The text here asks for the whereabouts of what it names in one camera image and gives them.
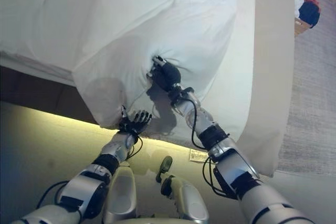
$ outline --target wire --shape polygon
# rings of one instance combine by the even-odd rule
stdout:
[[[217,187],[214,186],[214,183],[213,183],[213,181],[212,181],[211,168],[210,168],[210,170],[209,170],[210,181],[211,181],[211,182],[209,182],[209,181],[207,180],[207,178],[205,177],[205,165],[206,165],[206,163],[207,163],[208,161],[209,161],[210,164],[211,164],[210,157],[208,157],[208,158],[205,160],[205,162],[203,163],[203,168],[202,168],[202,175],[203,175],[203,178],[204,178],[205,182],[206,182],[209,186],[211,186],[212,190],[215,190],[215,191],[216,191],[216,192],[215,192],[216,194],[217,194],[217,192],[219,192],[219,193],[224,193],[221,189],[219,189],[219,188],[217,188]]]
[[[60,188],[57,189],[57,192],[55,193],[54,195],[54,204],[57,205],[57,198],[58,198],[58,195],[59,193],[61,192],[61,190],[67,185],[68,183],[62,185]]]
[[[223,190],[220,190],[220,189],[218,189],[217,187],[214,186],[214,182],[213,182],[213,180],[212,180],[211,159],[208,158],[208,160],[209,160],[209,176],[210,176],[210,185],[211,185],[211,189],[212,189],[212,191],[213,191],[215,194],[217,194],[217,195],[219,195],[219,196],[222,196],[222,197],[226,197],[226,195],[225,195],[225,193],[223,192]]]
[[[140,142],[141,142],[140,148],[139,148],[135,153],[132,152],[132,153],[126,158],[126,160],[130,159],[131,157],[134,157],[134,156],[135,156],[137,153],[139,153],[139,151],[141,150],[141,148],[142,148],[142,146],[143,146],[143,141],[142,141],[141,137],[138,136],[138,138],[139,138],[139,140],[140,140]]]
[[[134,145],[132,145],[132,150],[128,152],[126,160],[128,160],[130,158],[130,156],[133,154],[133,152],[134,152]]]
[[[204,147],[201,147],[199,145],[197,145],[194,141],[194,134],[195,134],[195,129],[196,129],[196,121],[197,121],[197,107],[196,107],[196,104],[193,100],[191,99],[188,99],[188,98],[181,98],[181,100],[184,100],[184,101],[189,101],[193,104],[194,106],[194,123],[193,123],[193,129],[192,129],[192,132],[191,132],[191,142],[193,143],[193,145],[195,145],[197,148],[199,149],[202,149],[202,150],[205,150]]]
[[[41,204],[42,204],[43,200],[45,199],[45,197],[47,196],[47,194],[48,194],[54,187],[56,187],[56,186],[58,186],[58,185],[66,184],[66,183],[68,183],[68,182],[69,182],[68,180],[66,180],[66,181],[60,181],[60,182],[57,182],[57,183],[53,184],[52,186],[50,186],[50,187],[43,193],[41,199],[39,200],[39,202],[38,202],[38,204],[37,204],[37,206],[36,206],[36,209],[39,209],[39,208],[41,207]]]

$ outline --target white tag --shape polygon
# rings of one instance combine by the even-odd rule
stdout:
[[[200,152],[190,149],[190,158],[189,158],[190,161],[203,163],[207,158],[208,158],[207,152]]]

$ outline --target wall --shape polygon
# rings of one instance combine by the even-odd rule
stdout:
[[[0,111],[1,223],[33,211],[46,188],[77,174],[114,133],[94,124],[4,102]],[[139,214],[149,216],[156,212],[176,217],[173,203],[160,194],[160,186],[155,182],[166,155],[174,160],[171,172],[199,189],[209,210],[210,223],[244,223],[238,203],[215,196],[205,184],[202,165],[189,161],[188,148],[146,139],[142,151],[129,161],[135,173]],[[335,178],[276,173],[268,182],[317,223],[334,223]],[[52,197],[47,197],[45,203],[51,202]],[[100,218],[86,223],[98,224]]]
[[[336,9],[295,38],[292,98],[279,169],[336,175]]]

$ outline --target silver robot arm segment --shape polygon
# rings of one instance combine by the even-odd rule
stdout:
[[[225,197],[239,201],[248,223],[313,223],[259,179],[258,172],[239,151],[234,140],[201,107],[194,90],[181,86],[178,69],[160,56],[155,56],[153,61],[148,77],[167,92],[171,106],[194,129],[209,157],[216,163],[214,175]]]
[[[113,174],[119,164],[127,159],[128,152],[138,140],[138,134],[143,132],[152,118],[149,113],[140,112],[130,121],[124,106],[121,113],[120,131],[102,148],[100,155],[65,186],[57,204],[41,207],[13,223],[78,224],[100,213]]]

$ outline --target floor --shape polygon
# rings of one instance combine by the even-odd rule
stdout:
[[[318,0],[321,16],[295,38],[295,66],[279,170],[336,176],[336,10]]]

